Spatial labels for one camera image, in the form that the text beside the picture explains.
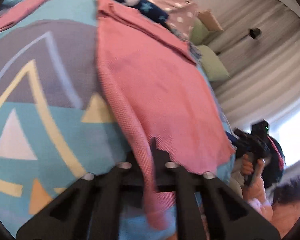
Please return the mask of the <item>person's right hand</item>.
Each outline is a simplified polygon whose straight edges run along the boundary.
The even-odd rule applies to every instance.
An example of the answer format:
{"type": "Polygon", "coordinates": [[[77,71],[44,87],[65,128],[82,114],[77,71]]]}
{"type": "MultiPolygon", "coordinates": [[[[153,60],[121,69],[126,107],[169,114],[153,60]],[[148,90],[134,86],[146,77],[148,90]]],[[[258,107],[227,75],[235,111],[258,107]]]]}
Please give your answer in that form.
{"type": "Polygon", "coordinates": [[[262,172],[265,166],[263,159],[258,159],[257,165],[253,168],[253,164],[249,160],[247,154],[242,157],[241,174],[245,176],[253,175],[253,181],[249,186],[242,187],[243,199],[266,220],[271,221],[273,217],[273,208],[266,198],[264,189],[264,181],[262,172]]]}

